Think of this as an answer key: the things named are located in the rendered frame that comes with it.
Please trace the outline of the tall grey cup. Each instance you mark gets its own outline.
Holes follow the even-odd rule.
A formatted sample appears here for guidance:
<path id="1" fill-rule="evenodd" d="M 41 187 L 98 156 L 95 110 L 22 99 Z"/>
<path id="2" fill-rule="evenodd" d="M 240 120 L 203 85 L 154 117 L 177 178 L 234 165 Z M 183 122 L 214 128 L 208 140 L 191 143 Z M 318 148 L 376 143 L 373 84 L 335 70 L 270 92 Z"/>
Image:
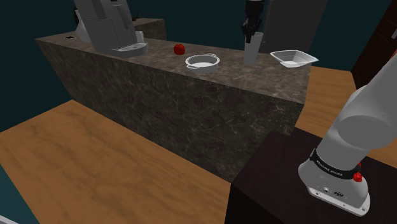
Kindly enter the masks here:
<path id="1" fill-rule="evenodd" d="M 258 51 L 260 49 L 261 41 L 263 39 L 262 32 L 255 32 L 253 36 L 251 36 L 250 42 L 247 42 L 247 38 L 245 38 L 245 46 L 244 46 L 244 63 L 247 65 L 252 65 L 256 63 Z"/>

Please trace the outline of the white square bowl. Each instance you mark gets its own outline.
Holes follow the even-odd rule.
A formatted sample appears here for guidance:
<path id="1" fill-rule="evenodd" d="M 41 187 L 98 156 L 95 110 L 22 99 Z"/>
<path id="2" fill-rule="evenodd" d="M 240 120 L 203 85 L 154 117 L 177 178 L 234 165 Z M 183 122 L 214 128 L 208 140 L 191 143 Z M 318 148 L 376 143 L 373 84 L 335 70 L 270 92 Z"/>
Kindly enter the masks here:
<path id="1" fill-rule="evenodd" d="M 270 55 L 287 68 L 301 67 L 318 61 L 314 56 L 300 50 L 281 50 L 270 52 Z"/>

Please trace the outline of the dark wooden cabinet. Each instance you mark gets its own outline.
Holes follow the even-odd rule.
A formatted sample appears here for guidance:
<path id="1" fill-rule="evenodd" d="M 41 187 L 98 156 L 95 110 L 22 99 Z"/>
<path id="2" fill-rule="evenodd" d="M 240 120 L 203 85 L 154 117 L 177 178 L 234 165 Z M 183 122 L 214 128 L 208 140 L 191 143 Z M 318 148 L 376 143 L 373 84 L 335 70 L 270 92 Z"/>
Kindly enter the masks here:
<path id="1" fill-rule="evenodd" d="M 397 51 L 397 0 L 392 0 L 351 73 L 357 89 L 367 85 Z"/>

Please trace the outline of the grey coffee machine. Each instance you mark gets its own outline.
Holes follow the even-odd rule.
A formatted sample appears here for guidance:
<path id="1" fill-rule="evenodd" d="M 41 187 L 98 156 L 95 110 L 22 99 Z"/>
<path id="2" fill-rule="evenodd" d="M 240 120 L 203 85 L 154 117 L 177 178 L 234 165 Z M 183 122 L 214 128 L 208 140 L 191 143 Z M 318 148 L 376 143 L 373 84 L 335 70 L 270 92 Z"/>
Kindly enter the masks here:
<path id="1" fill-rule="evenodd" d="M 127 0 L 73 0 L 96 52 L 121 58 L 148 51 L 139 41 Z"/>

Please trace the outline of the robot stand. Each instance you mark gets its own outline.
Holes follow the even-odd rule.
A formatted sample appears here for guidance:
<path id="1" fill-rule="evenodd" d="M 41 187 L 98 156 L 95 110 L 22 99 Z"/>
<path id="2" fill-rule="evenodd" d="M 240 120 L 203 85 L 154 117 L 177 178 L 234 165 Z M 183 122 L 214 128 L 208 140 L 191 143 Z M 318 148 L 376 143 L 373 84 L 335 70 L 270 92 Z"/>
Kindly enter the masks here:
<path id="1" fill-rule="evenodd" d="M 359 217 L 311 196 L 298 166 L 321 137 L 301 129 L 270 132 L 230 187 L 225 224 L 397 224 L 397 169 L 362 162 L 370 209 Z"/>

